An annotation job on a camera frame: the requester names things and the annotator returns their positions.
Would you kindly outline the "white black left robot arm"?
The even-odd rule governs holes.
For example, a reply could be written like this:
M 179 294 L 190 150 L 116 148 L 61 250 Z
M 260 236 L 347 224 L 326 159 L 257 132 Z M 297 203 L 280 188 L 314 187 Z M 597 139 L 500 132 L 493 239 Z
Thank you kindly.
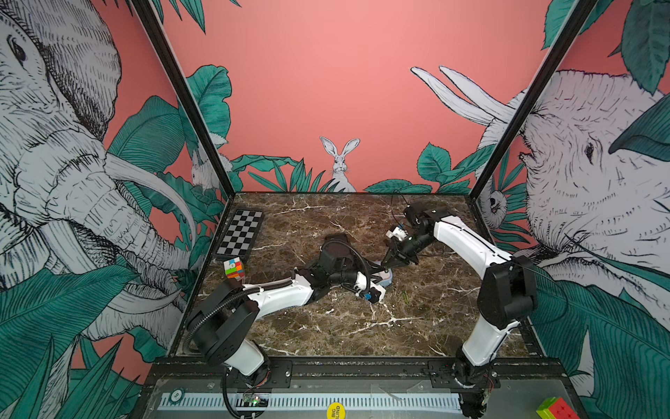
M 344 235 L 328 237 L 319 256 L 286 279 L 263 284 L 226 279 L 188 317 L 181 350 L 197 352 L 211 366 L 235 369 L 256 385 L 270 373 L 268 355 L 248 338 L 256 321 L 312 304 L 336 286 L 370 303 L 386 293 L 373 283 L 371 263 Z

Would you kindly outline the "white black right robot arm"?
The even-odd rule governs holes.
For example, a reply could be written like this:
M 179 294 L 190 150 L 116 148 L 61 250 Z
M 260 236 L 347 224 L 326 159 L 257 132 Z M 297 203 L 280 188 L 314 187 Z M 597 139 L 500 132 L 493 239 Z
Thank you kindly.
M 538 308 L 537 267 L 525 257 L 514 257 L 467 227 L 447 209 L 427 209 L 421 203 L 406 207 L 411 231 L 389 229 L 386 269 L 417 264 L 418 255 L 434 242 L 455 251 L 482 280 L 477 296 L 479 318 L 452 364 L 453 377 L 464 389 L 488 387 L 497 353 L 514 328 Z

